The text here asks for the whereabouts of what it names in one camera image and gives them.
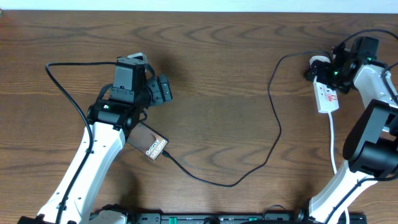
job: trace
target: white backdrop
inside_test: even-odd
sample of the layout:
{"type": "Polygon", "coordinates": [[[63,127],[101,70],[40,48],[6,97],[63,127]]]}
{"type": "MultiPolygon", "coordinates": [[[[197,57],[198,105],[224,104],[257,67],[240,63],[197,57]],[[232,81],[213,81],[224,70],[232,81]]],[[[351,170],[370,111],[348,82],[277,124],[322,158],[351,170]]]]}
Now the white backdrop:
{"type": "Polygon", "coordinates": [[[398,13],[398,0],[0,0],[1,9],[398,13]]]}

